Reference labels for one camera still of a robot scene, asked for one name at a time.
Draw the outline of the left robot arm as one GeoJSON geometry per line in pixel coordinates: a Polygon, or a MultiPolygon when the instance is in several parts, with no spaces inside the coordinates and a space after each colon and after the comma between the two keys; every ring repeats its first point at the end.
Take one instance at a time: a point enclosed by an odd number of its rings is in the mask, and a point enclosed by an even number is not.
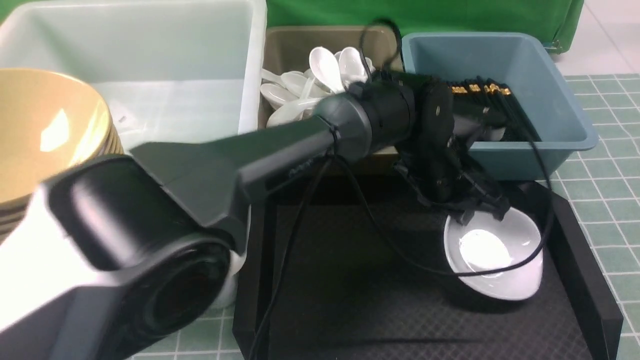
{"type": "Polygon", "coordinates": [[[1,358],[125,360],[189,325],[242,266],[251,206],[317,164],[395,146],[426,205],[503,219],[508,200],[467,154],[479,133],[457,136],[457,115],[485,117],[443,81],[378,71],[304,120],[51,175],[1,245],[1,358]]]}

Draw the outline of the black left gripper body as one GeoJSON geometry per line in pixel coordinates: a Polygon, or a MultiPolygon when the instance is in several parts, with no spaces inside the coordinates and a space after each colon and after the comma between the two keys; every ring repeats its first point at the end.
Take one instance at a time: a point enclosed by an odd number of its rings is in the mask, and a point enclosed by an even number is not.
{"type": "Polygon", "coordinates": [[[395,169],[426,206],[498,206],[499,185],[470,155],[476,142],[501,138],[501,114],[457,100],[441,80],[405,80],[414,95],[414,125],[396,148],[395,169]]]}

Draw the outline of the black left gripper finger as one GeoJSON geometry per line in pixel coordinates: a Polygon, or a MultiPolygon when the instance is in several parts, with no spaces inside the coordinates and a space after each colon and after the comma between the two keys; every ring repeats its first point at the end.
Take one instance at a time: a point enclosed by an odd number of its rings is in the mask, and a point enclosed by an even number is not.
{"type": "Polygon", "coordinates": [[[466,226],[473,219],[474,214],[482,209],[482,201],[477,198],[464,198],[447,204],[449,215],[456,223],[466,226]]]}
{"type": "Polygon", "coordinates": [[[509,198],[503,193],[496,196],[487,194],[482,199],[482,210],[489,213],[496,221],[502,222],[510,209],[509,198]]]}

